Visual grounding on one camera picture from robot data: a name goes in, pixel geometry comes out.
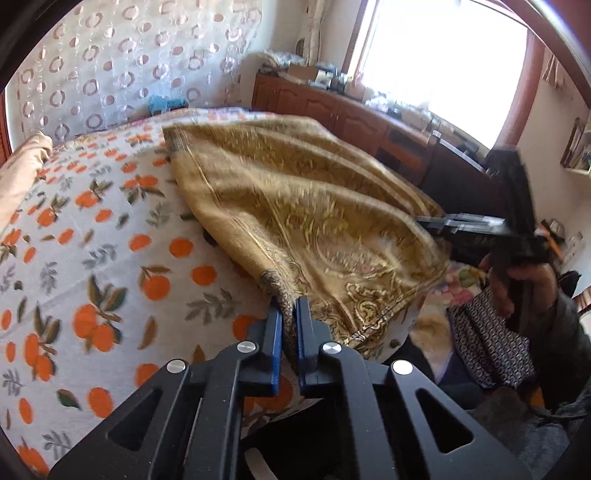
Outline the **person's right hand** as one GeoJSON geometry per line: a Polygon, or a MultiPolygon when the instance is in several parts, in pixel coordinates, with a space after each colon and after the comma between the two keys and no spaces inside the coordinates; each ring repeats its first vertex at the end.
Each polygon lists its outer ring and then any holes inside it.
{"type": "MultiPolygon", "coordinates": [[[[504,281],[493,267],[491,255],[486,255],[479,268],[489,274],[493,305],[497,314],[503,318],[510,317],[515,305],[509,296],[509,283],[504,281]]],[[[529,313],[532,318],[544,314],[551,309],[558,297],[557,280],[554,270],[549,264],[522,264],[507,269],[511,280],[530,282],[533,286],[529,313]]]]}

